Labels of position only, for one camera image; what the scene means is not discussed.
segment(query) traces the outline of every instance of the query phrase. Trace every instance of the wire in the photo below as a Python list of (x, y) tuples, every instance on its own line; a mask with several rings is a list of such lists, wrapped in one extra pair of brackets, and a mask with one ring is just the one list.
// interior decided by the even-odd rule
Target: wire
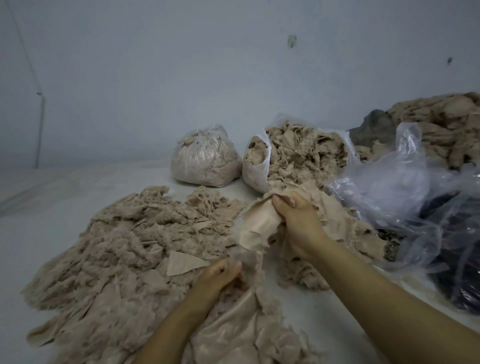
[(40, 166), (40, 151), (42, 147), (42, 137), (43, 137), (43, 124), (45, 121), (45, 106), (47, 104), (47, 98), (43, 94), (43, 89), (40, 84), (40, 81), (38, 79), (37, 73), (35, 72), (35, 68), (33, 67), (32, 60), (30, 59), (27, 48), (25, 47), (25, 42), (24, 38), (22, 37), (22, 32), (20, 31), (20, 26), (18, 25), (17, 19), (15, 18), (15, 15), (13, 14), (12, 7), (10, 6), (10, 1), (9, 0), (4, 0), (5, 7), (7, 8), (8, 12), (10, 13), (10, 16), (12, 17), (13, 23), (15, 24), (15, 29), (17, 31), (17, 36), (18, 39), (20, 40), (20, 44), (22, 45), (22, 48), (25, 53), (25, 57), (28, 62), (28, 67), (30, 69), (30, 73), (32, 74), (33, 81), (35, 84), (36, 88), (36, 94), (41, 97), (41, 102), (40, 102), (40, 116), (39, 116), (39, 125), (38, 125), (38, 135), (37, 135), (37, 141), (36, 141), (36, 153), (35, 153), (35, 162), (34, 162), (34, 169), (38, 169)]

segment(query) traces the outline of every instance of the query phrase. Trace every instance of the white floor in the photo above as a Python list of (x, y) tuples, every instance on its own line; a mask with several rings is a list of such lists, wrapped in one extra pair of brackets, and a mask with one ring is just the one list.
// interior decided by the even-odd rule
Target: white floor
[[(161, 161), (92, 165), (77, 169), (23, 170), (0, 173), (0, 352), (2, 362), (46, 363), (54, 348), (31, 349), (29, 329), (52, 313), (34, 312), (20, 290), (47, 260), (70, 247), (90, 217), (106, 205), (149, 185), (167, 185), (183, 200), (195, 186), (175, 182)], [(242, 180), (219, 190), (229, 198), (254, 200), (258, 194)], [(328, 352), (334, 364), (381, 363), (377, 351), (331, 291), (284, 290), (275, 281), (275, 255), (266, 261), (268, 286), (280, 298), (285, 321), (308, 334), (313, 346)], [(480, 318), (451, 308), (434, 287), (418, 277), (402, 278), (411, 293), (480, 331)]]

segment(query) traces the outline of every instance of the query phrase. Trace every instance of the person's left hand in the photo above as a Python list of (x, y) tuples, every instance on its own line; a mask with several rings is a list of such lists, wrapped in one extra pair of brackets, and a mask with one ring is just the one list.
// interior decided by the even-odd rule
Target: person's left hand
[(199, 324), (203, 322), (218, 301), (222, 288), (239, 276), (241, 268), (241, 262), (227, 259), (206, 267), (181, 303), (182, 309), (198, 320)]

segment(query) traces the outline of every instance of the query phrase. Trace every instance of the wall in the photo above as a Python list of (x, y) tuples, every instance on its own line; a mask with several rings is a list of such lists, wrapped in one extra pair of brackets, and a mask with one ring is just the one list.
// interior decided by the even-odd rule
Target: wall
[(217, 122), (243, 153), (281, 111), (348, 129), (373, 108), (479, 89), (473, 0), (13, 7), (48, 99), (43, 167), (169, 156), (190, 129)]
[(34, 166), (40, 102), (15, 23), (1, 1), (0, 170)]

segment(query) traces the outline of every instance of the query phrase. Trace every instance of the hand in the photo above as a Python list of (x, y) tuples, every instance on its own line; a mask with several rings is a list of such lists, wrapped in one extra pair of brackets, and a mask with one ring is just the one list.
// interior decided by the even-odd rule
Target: hand
[(312, 262), (319, 241), (328, 237), (313, 205), (296, 192), (292, 192), (292, 199), (295, 206), (289, 206), (277, 195), (272, 197), (272, 203), (287, 223), (288, 241), (293, 252)]
[(241, 262), (227, 259), (206, 267), (180, 304), (181, 309), (198, 321), (198, 325), (201, 324), (218, 301), (222, 288), (238, 277), (240, 272)]

